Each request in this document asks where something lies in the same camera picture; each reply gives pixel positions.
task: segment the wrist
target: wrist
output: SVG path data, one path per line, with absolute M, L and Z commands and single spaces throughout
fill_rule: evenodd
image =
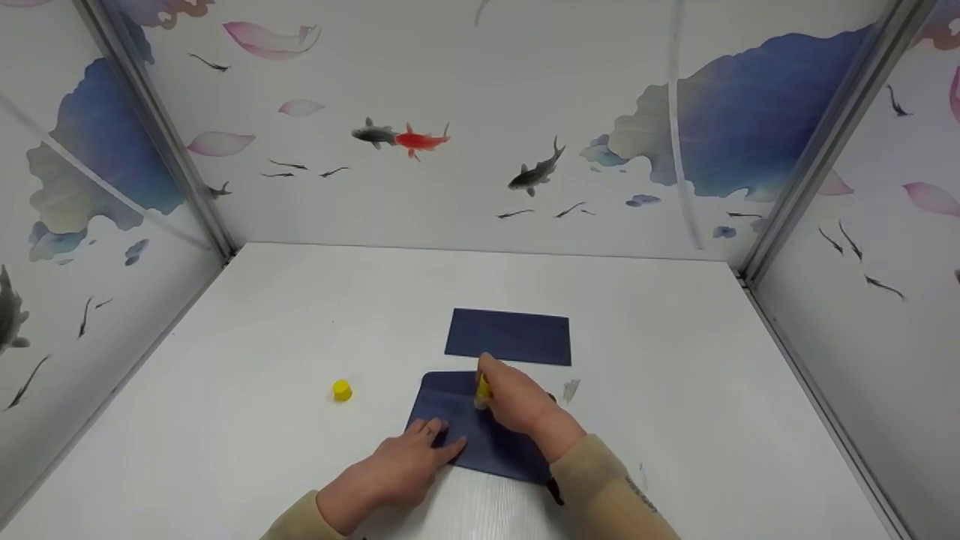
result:
M 587 437 L 587 432 L 559 405 L 544 415 L 529 434 L 547 463 L 554 463 Z
M 375 483 L 364 478 L 358 465 L 347 467 L 339 477 L 317 492 L 316 497 L 317 509 L 324 521 L 344 536 L 353 534 L 382 505 Z

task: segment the person's left hand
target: person's left hand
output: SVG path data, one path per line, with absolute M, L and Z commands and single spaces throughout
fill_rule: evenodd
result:
M 399 437 L 380 443 L 368 458 L 350 465 L 317 494 L 317 507 L 337 532 L 349 536 L 381 506 L 412 508 L 426 499 L 436 472 L 467 445 L 461 437 L 433 449 L 446 422 L 414 421 Z

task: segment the hand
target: hand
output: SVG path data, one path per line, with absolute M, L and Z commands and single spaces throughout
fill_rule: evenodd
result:
M 493 418 L 508 430 L 530 435 L 549 463 L 587 436 L 580 424 L 522 371 L 487 353 L 480 355 L 477 369 L 493 393 Z
M 337 532 L 350 536 L 377 508 L 412 508 L 426 499 L 435 473 L 467 445 L 460 437 L 451 445 L 430 446 L 446 422 L 416 420 L 401 436 L 380 443 L 373 454 L 347 467 L 317 493 L 317 507 Z

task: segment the red goldfish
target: red goldfish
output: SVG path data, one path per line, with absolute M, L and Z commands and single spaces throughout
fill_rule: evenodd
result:
M 450 123 L 447 122 L 443 136 L 415 134 L 413 128 L 410 127 L 410 122 L 407 122 L 407 133 L 397 135 L 395 141 L 396 144 L 407 149 L 407 156 L 420 161 L 420 158 L 417 157 L 417 151 L 433 152 L 438 146 L 450 140 L 450 136 L 446 134 L 449 129 Z

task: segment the person's right hand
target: person's right hand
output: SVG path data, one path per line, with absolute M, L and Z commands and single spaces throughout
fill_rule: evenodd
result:
M 550 463 L 560 459 L 587 432 L 522 371 L 487 353 L 477 365 L 493 393 L 490 409 L 504 428 L 529 435 Z

